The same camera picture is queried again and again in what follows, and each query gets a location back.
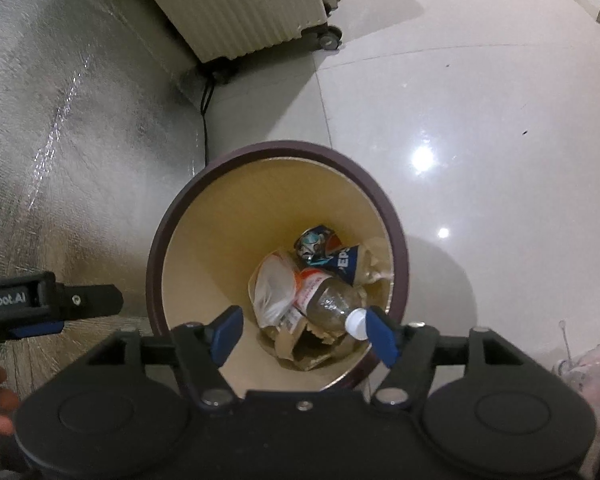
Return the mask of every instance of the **trash can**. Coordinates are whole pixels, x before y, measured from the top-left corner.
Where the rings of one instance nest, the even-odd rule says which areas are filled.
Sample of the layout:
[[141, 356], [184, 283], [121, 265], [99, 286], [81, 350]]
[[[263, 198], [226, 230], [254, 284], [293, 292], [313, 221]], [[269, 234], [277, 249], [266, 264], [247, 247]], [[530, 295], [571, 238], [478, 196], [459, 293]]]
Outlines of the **trash can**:
[[400, 221], [378, 184], [343, 155], [307, 142], [263, 142], [214, 161], [178, 194], [150, 251], [146, 300], [158, 335], [184, 322], [208, 323], [231, 304], [243, 307], [244, 333], [222, 374], [237, 394], [247, 390], [311, 391], [354, 387], [378, 364], [369, 345], [311, 371], [285, 366], [257, 342], [247, 294], [258, 263], [317, 224], [345, 245], [382, 240], [376, 256], [392, 280], [369, 289], [369, 303], [400, 321], [409, 264]]

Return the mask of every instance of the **red and white label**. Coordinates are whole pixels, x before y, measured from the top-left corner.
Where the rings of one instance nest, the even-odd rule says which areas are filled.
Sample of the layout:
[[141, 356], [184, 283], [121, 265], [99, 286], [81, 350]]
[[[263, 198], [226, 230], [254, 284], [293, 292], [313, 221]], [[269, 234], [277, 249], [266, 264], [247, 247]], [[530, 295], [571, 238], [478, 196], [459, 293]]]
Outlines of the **red and white label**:
[[300, 288], [296, 292], [296, 307], [303, 313], [306, 314], [307, 305], [311, 301], [320, 285], [324, 280], [331, 278], [330, 274], [323, 272], [322, 270], [307, 269], [300, 272]]

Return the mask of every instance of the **brown rim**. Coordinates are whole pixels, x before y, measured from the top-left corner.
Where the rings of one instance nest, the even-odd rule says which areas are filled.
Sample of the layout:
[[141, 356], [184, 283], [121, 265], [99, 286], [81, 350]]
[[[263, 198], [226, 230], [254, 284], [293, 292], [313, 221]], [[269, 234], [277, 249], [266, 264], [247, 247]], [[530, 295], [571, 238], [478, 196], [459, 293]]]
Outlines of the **brown rim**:
[[[389, 317], [401, 322], [409, 294], [409, 257], [400, 220], [384, 191], [359, 165], [330, 148], [297, 140], [275, 140], [252, 144], [214, 160], [178, 193], [162, 217], [149, 252], [146, 269], [147, 313], [155, 334], [167, 335], [169, 333], [162, 305], [162, 267], [169, 242], [182, 215], [184, 215], [195, 197], [220, 176], [244, 164], [276, 157], [304, 158], [320, 162], [345, 175], [369, 197], [378, 210], [389, 236], [394, 258], [394, 275], [405, 280], [404, 285], [400, 287], [395, 286], [394, 280], [394, 290], [388, 311]], [[357, 386], [373, 371], [378, 363], [379, 360], [376, 355], [369, 351], [333, 387], [353, 388]]]

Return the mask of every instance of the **tile floor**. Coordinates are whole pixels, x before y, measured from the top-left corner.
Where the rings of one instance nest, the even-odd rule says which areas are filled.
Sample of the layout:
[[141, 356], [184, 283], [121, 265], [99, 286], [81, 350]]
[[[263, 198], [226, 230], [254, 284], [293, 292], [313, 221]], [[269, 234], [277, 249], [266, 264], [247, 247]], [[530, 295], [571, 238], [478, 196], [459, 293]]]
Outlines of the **tile floor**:
[[330, 22], [339, 52], [259, 52], [218, 89], [211, 156], [302, 139], [363, 166], [408, 236], [409, 320], [547, 366], [561, 319], [574, 352], [599, 343], [600, 26], [573, 0], [342, 0]]

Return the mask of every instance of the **black cable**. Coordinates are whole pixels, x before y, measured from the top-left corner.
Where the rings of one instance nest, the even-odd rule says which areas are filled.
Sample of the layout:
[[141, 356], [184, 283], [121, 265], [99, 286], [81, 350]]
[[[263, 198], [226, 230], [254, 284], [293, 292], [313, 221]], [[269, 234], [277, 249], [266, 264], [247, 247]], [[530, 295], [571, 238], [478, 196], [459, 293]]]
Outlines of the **black cable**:
[[200, 99], [200, 115], [202, 115], [202, 125], [205, 129], [205, 166], [209, 164], [209, 139], [208, 133], [206, 132], [206, 110], [209, 108], [211, 97], [216, 89], [216, 78], [210, 75], [206, 78], [205, 89], [202, 92], [202, 99]]

